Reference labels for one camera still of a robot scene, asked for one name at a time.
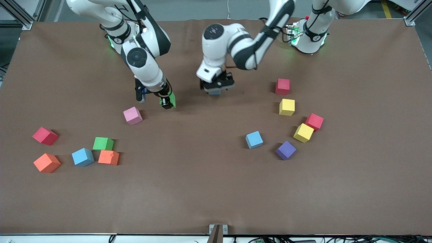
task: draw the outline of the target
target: pink cube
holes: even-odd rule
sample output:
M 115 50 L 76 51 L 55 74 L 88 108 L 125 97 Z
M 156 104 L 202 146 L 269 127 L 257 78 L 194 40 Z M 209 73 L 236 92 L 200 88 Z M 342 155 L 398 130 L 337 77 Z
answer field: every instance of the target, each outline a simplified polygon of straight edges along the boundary
M 323 124 L 324 118 L 312 113 L 307 119 L 305 124 L 314 129 L 314 132 L 318 131 Z
M 55 134 L 51 130 L 42 127 L 39 128 L 39 130 L 35 134 L 33 134 L 32 137 L 36 139 L 39 143 L 49 146 L 53 145 L 53 143 L 58 139 L 57 134 Z
M 135 125 L 136 123 L 143 120 L 140 111 L 135 106 L 128 110 L 125 110 L 123 112 L 123 115 L 124 118 L 126 118 L 126 121 L 131 125 Z
M 289 92 L 289 79 L 279 78 L 276 83 L 277 95 L 287 95 Z

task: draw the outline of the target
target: blue cube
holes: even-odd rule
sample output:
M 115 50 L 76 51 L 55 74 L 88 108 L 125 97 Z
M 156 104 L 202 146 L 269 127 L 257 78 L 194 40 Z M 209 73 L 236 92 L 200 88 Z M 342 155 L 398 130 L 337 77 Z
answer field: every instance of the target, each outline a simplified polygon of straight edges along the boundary
M 220 95 L 220 90 L 209 92 L 209 95 L 218 96 L 218 95 Z
M 277 150 L 276 153 L 283 159 L 287 160 L 297 149 L 288 141 L 283 143 Z
M 95 161 L 90 150 L 82 148 L 72 154 L 73 163 L 76 166 L 84 167 Z
M 264 143 L 258 131 L 246 135 L 246 142 L 248 143 L 249 149 L 259 147 Z

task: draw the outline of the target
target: cube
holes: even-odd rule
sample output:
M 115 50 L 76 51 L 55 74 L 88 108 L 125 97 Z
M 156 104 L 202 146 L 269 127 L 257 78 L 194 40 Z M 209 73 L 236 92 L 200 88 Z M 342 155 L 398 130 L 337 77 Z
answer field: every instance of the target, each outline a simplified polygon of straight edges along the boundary
M 289 92 L 289 79 L 279 78 L 276 83 L 277 95 L 287 95 Z
M 249 149 L 259 147 L 264 143 L 259 131 L 246 135 L 246 142 L 248 143 Z
M 324 118 L 312 113 L 307 119 L 305 124 L 314 129 L 314 132 L 318 131 L 323 124 Z
M 294 138 L 305 143 L 311 139 L 312 133 L 314 133 L 314 129 L 302 123 L 295 131 Z
M 82 148 L 72 154 L 73 163 L 76 166 L 84 167 L 95 161 L 90 150 Z
M 283 143 L 277 150 L 276 153 L 283 159 L 287 160 L 297 149 L 288 141 Z
M 51 173 L 60 166 L 58 159 L 51 154 L 45 153 L 33 162 L 40 172 Z
M 112 150 L 114 141 L 107 137 L 96 137 L 93 150 Z
M 111 151 L 111 150 L 102 150 L 101 155 L 99 156 L 98 163 L 100 164 L 110 164 L 110 165 L 117 165 L 118 163 L 118 156 L 119 154 L 117 152 Z
M 143 120 L 141 117 L 140 111 L 134 106 L 130 109 L 127 109 L 123 112 L 124 118 L 126 122 L 130 125 L 135 125 L 136 123 Z
M 172 107 L 175 108 L 175 95 L 174 95 L 174 92 L 171 92 L 171 94 L 169 95 L 169 100 L 172 103 Z M 159 98 L 159 104 L 160 105 L 162 104 L 162 99 L 161 98 Z
M 218 96 L 218 95 L 220 95 L 220 90 L 209 92 L 209 95 Z
M 53 145 L 53 143 L 58 139 L 57 134 L 43 127 L 39 128 L 39 130 L 33 134 L 32 137 L 39 143 L 49 146 Z
M 295 100 L 282 99 L 279 104 L 279 115 L 293 115 L 295 111 Z

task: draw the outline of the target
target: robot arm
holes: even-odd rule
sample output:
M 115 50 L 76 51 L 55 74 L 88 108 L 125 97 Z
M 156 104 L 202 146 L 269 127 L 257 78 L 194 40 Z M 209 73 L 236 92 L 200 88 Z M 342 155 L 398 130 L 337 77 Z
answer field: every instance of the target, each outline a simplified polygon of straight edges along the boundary
M 228 26 L 212 24 L 202 36 L 204 58 L 197 71 L 201 88 L 206 92 L 234 87 L 231 74 L 225 71 L 226 54 L 229 53 L 237 68 L 257 68 L 268 48 L 295 8 L 294 0 L 269 0 L 270 15 L 260 33 L 252 39 L 244 26 L 235 23 Z
M 139 0 L 134 0 L 134 7 L 136 18 L 147 27 L 147 31 L 125 42 L 121 48 L 121 57 L 135 75 L 137 101 L 144 103 L 146 94 L 153 93 L 160 98 L 163 108 L 170 109 L 175 103 L 172 87 L 155 58 L 168 53 L 171 41 L 146 6 Z
M 111 44 L 135 75 L 138 102 L 144 103 L 145 95 L 154 93 L 163 108 L 173 107 L 171 85 L 155 60 L 168 53 L 171 41 L 140 0 L 67 0 L 67 4 L 76 14 L 100 21 Z M 137 24 L 125 21 L 120 11 L 110 7 L 114 4 L 129 5 L 146 30 L 140 33 Z
M 314 53 L 324 45 L 327 30 L 335 17 L 335 10 L 350 15 L 358 12 L 368 0 L 314 0 L 309 19 L 294 23 L 300 36 L 291 44 L 303 53 Z
M 98 20 L 117 53 L 120 53 L 124 42 L 140 32 L 137 24 L 126 21 L 119 10 L 110 7 L 113 4 L 127 5 L 126 0 L 66 0 L 66 3 L 77 15 Z

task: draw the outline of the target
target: orange cube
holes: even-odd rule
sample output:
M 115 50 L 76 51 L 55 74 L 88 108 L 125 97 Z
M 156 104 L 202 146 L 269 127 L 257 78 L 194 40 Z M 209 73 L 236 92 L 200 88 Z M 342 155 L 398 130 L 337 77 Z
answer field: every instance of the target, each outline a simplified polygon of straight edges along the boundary
M 58 159 L 51 154 L 45 153 L 40 156 L 33 164 L 40 172 L 51 173 L 60 166 Z
M 118 156 L 119 154 L 117 152 L 111 150 L 101 150 L 101 155 L 99 156 L 98 163 L 117 165 Z

